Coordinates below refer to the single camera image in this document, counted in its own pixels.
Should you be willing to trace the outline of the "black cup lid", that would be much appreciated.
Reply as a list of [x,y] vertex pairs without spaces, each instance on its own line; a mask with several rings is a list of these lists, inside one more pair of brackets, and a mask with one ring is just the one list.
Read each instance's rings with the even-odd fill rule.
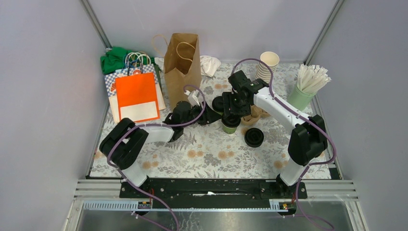
[[223,105],[223,97],[222,96],[217,96],[213,99],[212,101],[212,108],[222,108],[224,110],[224,105]]
[[237,115],[229,115],[227,117],[223,116],[221,121],[225,127],[236,128],[241,123],[241,118]]

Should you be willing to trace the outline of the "brown pulp cup carrier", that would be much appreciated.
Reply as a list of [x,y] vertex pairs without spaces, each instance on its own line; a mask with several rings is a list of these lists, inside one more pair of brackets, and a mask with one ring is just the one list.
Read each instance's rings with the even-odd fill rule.
[[252,105],[251,106],[251,113],[250,115],[244,116],[241,118],[241,124],[249,126],[255,124],[259,119],[270,117],[270,114],[267,113],[265,110]]

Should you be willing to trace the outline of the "brown paper bag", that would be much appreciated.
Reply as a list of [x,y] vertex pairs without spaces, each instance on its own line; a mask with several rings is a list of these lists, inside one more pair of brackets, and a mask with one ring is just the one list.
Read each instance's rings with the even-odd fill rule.
[[200,87],[202,81],[200,65],[199,36],[191,33],[174,33],[170,42],[166,42],[167,50],[163,54],[155,45],[156,35],[151,40],[153,49],[164,58],[164,78],[168,92],[170,109],[173,110],[180,101],[187,101],[184,86],[192,90],[192,85]]

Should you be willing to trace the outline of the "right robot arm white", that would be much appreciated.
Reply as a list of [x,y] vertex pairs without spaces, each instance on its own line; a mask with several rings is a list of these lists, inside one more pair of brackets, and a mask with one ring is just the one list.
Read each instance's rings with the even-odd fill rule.
[[222,93],[225,118],[247,116],[251,106],[255,105],[271,115],[290,134],[290,159],[278,175],[281,182],[276,185],[278,196],[290,197],[306,166],[328,147],[323,118],[302,113],[275,94],[265,81],[251,81],[242,70],[233,73],[228,82],[232,90]]

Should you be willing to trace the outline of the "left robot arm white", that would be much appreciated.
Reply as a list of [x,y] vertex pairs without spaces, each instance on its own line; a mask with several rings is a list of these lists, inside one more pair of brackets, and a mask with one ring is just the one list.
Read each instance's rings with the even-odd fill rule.
[[131,192],[138,198],[149,193],[145,182],[148,176],[137,163],[137,158],[147,143],[173,142],[183,135],[184,128],[195,123],[204,126],[221,119],[221,115],[207,104],[192,106],[180,101],[162,124],[136,125],[124,118],[102,140],[99,151],[131,185]]

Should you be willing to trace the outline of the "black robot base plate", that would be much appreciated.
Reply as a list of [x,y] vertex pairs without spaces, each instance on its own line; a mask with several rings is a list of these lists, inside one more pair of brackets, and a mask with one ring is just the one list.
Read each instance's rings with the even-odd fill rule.
[[145,195],[150,193],[168,202],[181,201],[249,201],[282,199],[285,203],[295,203],[296,198],[306,199],[304,183],[299,187],[286,186],[280,180],[264,179],[181,179],[181,178],[148,178],[139,192],[128,182],[121,183],[120,198],[147,199],[148,202],[160,203]]

